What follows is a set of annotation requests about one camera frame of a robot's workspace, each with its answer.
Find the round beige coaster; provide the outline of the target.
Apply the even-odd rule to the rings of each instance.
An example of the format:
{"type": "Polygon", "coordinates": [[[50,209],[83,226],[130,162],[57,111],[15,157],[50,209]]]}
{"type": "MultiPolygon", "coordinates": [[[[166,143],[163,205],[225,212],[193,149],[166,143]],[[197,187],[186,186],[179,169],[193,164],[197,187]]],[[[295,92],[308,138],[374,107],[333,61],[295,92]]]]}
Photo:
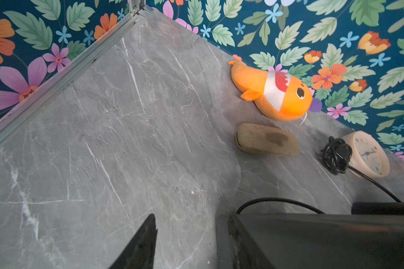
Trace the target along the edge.
{"type": "Polygon", "coordinates": [[[352,148],[352,157],[349,166],[358,177],[362,174],[371,179],[388,176],[390,164],[385,151],[380,144],[369,134],[356,131],[345,135],[342,139],[352,148]]]}

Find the brown oval felt pad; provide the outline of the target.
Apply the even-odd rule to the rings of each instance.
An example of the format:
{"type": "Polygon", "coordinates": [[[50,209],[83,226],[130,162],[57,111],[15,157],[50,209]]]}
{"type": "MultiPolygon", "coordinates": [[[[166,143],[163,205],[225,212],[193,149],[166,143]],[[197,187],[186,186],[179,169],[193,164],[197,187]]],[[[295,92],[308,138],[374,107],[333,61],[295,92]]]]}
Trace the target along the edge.
{"type": "Polygon", "coordinates": [[[240,150],[250,154],[293,157],[299,153],[298,142],[291,132],[262,124],[239,125],[235,140],[240,150]]]}

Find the orange plush fish toy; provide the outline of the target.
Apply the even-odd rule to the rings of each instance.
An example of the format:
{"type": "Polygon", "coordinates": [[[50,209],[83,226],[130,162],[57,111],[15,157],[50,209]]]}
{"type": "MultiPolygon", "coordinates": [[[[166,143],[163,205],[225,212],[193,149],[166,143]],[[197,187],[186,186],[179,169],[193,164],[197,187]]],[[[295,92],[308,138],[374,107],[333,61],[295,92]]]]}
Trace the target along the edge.
{"type": "Polygon", "coordinates": [[[228,64],[232,66],[232,82],[241,92],[241,99],[254,102],[260,112],[272,120],[290,122],[307,112],[322,110],[321,100],[293,75],[252,68],[239,60],[228,64]]]}

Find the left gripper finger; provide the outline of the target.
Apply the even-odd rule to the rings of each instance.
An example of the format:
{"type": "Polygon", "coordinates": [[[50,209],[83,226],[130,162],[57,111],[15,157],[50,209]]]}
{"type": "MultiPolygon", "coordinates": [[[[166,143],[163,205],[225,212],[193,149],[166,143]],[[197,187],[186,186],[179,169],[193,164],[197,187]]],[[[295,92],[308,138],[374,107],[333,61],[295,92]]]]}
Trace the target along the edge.
{"type": "Polygon", "coordinates": [[[150,214],[109,269],[153,269],[158,230],[150,214]]]}

